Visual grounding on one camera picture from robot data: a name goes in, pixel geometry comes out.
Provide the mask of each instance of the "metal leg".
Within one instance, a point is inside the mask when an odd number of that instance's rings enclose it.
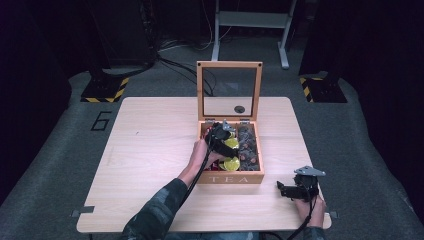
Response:
[[[219,0],[215,0],[215,42],[212,50],[212,61],[218,61],[219,56]]]
[[[281,67],[283,69],[289,69],[289,61],[287,59],[287,53],[286,53],[286,42],[287,42],[287,36],[290,31],[290,25],[293,19],[293,13],[294,8],[296,6],[297,0],[292,0],[292,3],[290,5],[290,12],[287,17],[286,26],[284,28],[284,33],[281,38],[281,42],[278,42],[278,52],[280,53],[280,60],[281,60]]]

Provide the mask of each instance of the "black stand base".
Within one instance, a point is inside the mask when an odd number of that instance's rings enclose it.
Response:
[[[338,84],[329,85],[322,78],[301,78],[300,82],[308,102],[347,103]]]
[[[117,102],[124,92],[128,78],[112,77],[103,82],[91,79],[81,94],[81,102]]]

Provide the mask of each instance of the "open box lid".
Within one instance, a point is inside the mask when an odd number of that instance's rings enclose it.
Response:
[[[199,121],[256,121],[262,62],[198,61]]]

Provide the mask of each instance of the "person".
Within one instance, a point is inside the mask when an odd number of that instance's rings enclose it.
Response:
[[[197,172],[200,170],[206,156],[208,146],[204,139],[194,143],[193,152],[187,166],[182,170],[177,178],[174,178],[162,189],[160,189],[125,225],[120,240],[141,240],[141,239],[188,239],[169,234],[168,230],[180,208],[184,196],[192,184]],[[210,166],[214,161],[223,156],[211,152],[206,166]],[[305,218],[309,213],[309,203],[295,200],[296,207],[301,218]],[[324,239],[322,230],[324,221],[325,202],[320,197],[317,198],[315,210],[308,227],[304,231],[304,239]],[[202,239],[259,239],[259,233],[223,233],[202,235]]]

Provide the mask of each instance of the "hand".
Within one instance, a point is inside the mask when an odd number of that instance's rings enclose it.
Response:
[[[294,199],[294,203],[296,205],[297,211],[299,212],[299,216],[302,220],[305,220],[309,215],[310,206],[309,202],[305,202],[301,199]],[[319,227],[322,228],[324,225],[324,213],[327,205],[325,201],[318,195],[316,197],[316,203],[314,210],[312,211],[311,220],[308,223],[308,227]]]
[[[193,152],[190,156],[190,161],[181,174],[178,176],[187,187],[191,185],[194,180],[194,177],[199,172],[200,167],[202,166],[203,160],[205,159],[206,153],[208,151],[208,145],[206,144],[204,139],[197,140],[193,146]],[[218,159],[224,158],[224,156],[211,152],[209,154],[208,162],[205,165],[205,168],[209,167],[213,162]]]

